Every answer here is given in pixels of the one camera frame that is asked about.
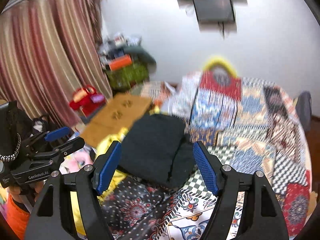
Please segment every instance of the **orange fabric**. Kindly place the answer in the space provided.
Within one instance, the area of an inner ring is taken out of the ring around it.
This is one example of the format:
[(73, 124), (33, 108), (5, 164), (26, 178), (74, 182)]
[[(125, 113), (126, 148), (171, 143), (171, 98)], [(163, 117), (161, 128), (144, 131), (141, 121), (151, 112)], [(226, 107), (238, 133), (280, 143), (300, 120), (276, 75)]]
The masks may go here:
[(119, 68), (126, 67), (132, 64), (132, 60), (129, 55), (124, 55), (122, 57), (118, 57), (111, 62), (109, 62), (109, 67), (112, 71), (115, 71)]
[(23, 240), (30, 214), (15, 205), (12, 196), (9, 195), (7, 202), (7, 222), (15, 234)]

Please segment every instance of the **metal screw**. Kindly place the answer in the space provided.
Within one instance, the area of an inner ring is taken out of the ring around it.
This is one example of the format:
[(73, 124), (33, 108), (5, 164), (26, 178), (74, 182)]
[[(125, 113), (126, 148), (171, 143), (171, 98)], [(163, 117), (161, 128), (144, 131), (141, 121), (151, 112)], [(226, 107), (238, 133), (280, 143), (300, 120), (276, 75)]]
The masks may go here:
[(256, 171), (258, 177), (263, 177), (264, 173), (262, 171)]
[(90, 164), (84, 166), (84, 170), (85, 170), (85, 171), (91, 171), (92, 168), (93, 168), (93, 167), (92, 167), (92, 165), (90, 165)]
[(230, 167), (229, 165), (223, 165), (223, 166), (222, 166), (222, 169), (223, 169), (224, 171), (231, 171), (231, 167)]
[(52, 177), (57, 177), (59, 175), (59, 171), (53, 171), (51, 172)]

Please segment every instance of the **green basket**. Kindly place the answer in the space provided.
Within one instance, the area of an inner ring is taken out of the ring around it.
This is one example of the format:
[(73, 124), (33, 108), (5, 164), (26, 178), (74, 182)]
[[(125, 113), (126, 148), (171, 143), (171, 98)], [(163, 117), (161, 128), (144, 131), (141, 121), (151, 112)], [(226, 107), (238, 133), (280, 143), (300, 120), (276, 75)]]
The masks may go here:
[(147, 67), (139, 62), (120, 68), (116, 71), (106, 71), (109, 84), (114, 90), (128, 90), (135, 84), (142, 83), (149, 78)]

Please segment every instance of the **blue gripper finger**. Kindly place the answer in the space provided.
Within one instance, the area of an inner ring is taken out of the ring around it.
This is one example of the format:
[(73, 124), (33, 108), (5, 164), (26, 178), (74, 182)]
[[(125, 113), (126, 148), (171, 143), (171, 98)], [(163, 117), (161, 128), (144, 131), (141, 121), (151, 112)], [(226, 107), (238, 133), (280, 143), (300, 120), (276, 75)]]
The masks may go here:
[(95, 167), (92, 187), (97, 195), (101, 195), (109, 187), (113, 174), (121, 158), (121, 143), (113, 141), (107, 152), (99, 155), (93, 166)]
[(60, 139), (66, 135), (68, 135), (70, 133), (70, 128), (69, 127), (62, 127), (62, 128), (59, 128), (55, 131), (52, 131), (52, 132), (49, 132), (45, 137), (45, 141), (47, 142), (53, 142), (57, 139)]
[(205, 186), (215, 196), (218, 196), (224, 184), (220, 171), (221, 162), (215, 155), (209, 154), (200, 141), (193, 144), (193, 157), (196, 160)]

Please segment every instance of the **orange box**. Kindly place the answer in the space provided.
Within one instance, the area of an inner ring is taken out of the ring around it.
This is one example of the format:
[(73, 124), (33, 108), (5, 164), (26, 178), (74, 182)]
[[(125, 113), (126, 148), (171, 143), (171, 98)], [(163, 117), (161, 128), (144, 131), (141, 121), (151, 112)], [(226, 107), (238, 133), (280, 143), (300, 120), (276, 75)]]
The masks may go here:
[(109, 67), (111, 71), (115, 71), (119, 68), (126, 67), (131, 64), (132, 64), (131, 57), (127, 54), (109, 62)]

